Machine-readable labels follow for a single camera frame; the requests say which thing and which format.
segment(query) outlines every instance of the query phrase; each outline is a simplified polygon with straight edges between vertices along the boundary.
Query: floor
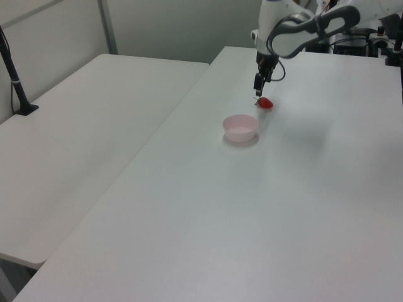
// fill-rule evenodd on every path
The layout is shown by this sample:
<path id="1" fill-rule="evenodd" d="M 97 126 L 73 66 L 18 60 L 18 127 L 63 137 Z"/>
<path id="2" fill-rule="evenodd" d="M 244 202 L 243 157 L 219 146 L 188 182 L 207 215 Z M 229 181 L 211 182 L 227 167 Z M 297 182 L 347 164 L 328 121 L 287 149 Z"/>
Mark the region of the floor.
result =
<path id="1" fill-rule="evenodd" d="M 11 302 L 36 270 L 0 259 L 0 302 Z"/>

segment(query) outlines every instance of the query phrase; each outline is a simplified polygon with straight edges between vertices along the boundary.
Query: white wall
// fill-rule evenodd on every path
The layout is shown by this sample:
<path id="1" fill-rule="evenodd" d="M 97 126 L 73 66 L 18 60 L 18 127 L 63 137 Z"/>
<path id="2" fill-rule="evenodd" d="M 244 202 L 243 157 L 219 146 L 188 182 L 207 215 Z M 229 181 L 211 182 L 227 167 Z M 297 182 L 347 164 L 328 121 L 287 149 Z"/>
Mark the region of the white wall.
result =
<path id="1" fill-rule="evenodd" d="M 253 47 L 261 0 L 108 0 L 118 53 L 211 63 Z"/>
<path id="2" fill-rule="evenodd" d="M 29 101 L 108 53 L 97 0 L 63 0 L 4 33 Z M 10 79 L 0 59 L 0 123 L 11 116 L 9 99 Z"/>

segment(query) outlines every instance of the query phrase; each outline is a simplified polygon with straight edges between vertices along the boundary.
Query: strawberry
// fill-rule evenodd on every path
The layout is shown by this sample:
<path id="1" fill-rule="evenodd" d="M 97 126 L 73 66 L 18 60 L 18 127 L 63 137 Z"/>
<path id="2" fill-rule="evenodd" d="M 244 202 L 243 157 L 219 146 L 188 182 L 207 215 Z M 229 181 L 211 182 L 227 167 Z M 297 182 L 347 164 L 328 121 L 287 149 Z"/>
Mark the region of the strawberry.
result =
<path id="1" fill-rule="evenodd" d="M 271 109 L 274 106 L 273 103 L 268 98 L 264 97 L 259 98 L 258 101 L 255 103 L 255 105 L 263 109 Z"/>

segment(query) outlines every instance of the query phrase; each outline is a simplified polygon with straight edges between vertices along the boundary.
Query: table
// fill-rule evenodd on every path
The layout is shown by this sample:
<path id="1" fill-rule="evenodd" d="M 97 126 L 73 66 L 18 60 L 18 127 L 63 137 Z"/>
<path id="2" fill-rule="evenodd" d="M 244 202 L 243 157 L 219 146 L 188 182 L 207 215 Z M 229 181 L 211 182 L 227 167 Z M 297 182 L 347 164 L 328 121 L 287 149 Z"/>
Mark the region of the table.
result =
<path id="1" fill-rule="evenodd" d="M 400 69 L 301 53 L 267 112 L 255 55 L 222 51 L 16 302 L 400 300 Z M 258 139 L 223 139 L 236 113 Z"/>
<path id="2" fill-rule="evenodd" d="M 39 268 L 205 72 L 100 55 L 0 126 L 0 257 Z"/>

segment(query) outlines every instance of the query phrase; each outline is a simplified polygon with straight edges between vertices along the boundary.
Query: pink bowl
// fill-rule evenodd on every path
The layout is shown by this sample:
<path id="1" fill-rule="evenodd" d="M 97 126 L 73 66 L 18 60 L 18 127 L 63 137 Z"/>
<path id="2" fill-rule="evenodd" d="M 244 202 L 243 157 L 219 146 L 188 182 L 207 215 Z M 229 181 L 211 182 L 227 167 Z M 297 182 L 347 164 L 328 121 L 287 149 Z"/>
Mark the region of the pink bowl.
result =
<path id="1" fill-rule="evenodd" d="M 222 122 L 225 136 L 235 143 L 252 140 L 258 130 L 258 121 L 250 115 L 232 115 Z"/>

